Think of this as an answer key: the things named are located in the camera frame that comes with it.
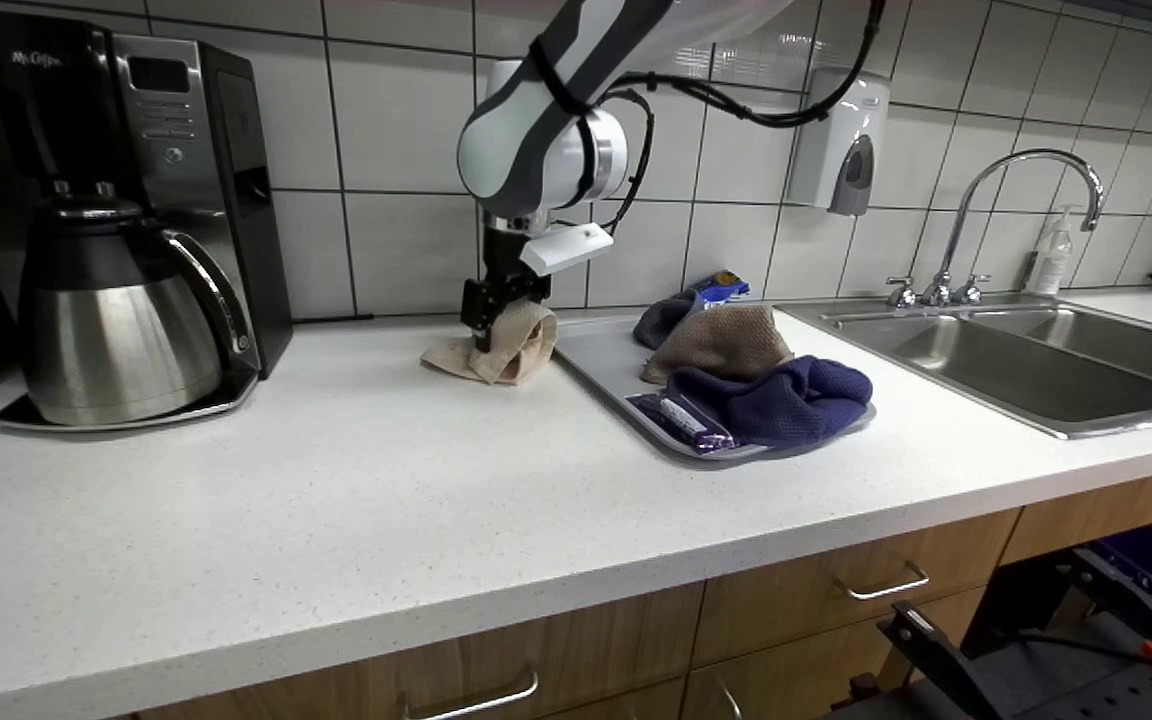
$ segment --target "sink basin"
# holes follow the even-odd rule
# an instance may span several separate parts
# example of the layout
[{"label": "sink basin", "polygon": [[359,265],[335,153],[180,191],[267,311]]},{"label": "sink basin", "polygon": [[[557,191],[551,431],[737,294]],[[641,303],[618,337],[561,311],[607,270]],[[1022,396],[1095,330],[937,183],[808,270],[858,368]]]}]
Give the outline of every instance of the sink basin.
[{"label": "sink basin", "polygon": [[1049,303],[793,315],[1054,434],[1152,425],[1152,330],[1135,322]]},{"label": "sink basin", "polygon": [[1043,340],[1054,347],[1069,347],[1069,352],[1095,355],[1095,360],[1131,368],[1142,376],[1152,376],[1152,326],[1142,326],[1142,322],[1125,322],[1125,319],[1093,315],[1093,311],[1077,311],[1077,309],[1038,311],[1038,315],[1030,315],[1030,311],[978,315],[978,322],[1034,337],[1034,340]]}]

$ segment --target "white countertop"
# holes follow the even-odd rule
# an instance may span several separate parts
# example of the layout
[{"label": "white countertop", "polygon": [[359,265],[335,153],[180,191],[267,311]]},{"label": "white countertop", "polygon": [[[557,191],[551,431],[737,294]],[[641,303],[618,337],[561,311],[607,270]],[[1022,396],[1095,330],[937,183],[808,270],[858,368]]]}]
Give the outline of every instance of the white countertop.
[{"label": "white countertop", "polygon": [[[1084,298],[1152,319],[1152,292]],[[416,368],[453,322],[295,326],[225,418],[0,431],[0,720],[155,708],[1152,477],[1152,428],[1054,440],[781,326],[865,368],[879,410],[724,473],[661,457],[561,368],[515,391]]]}]

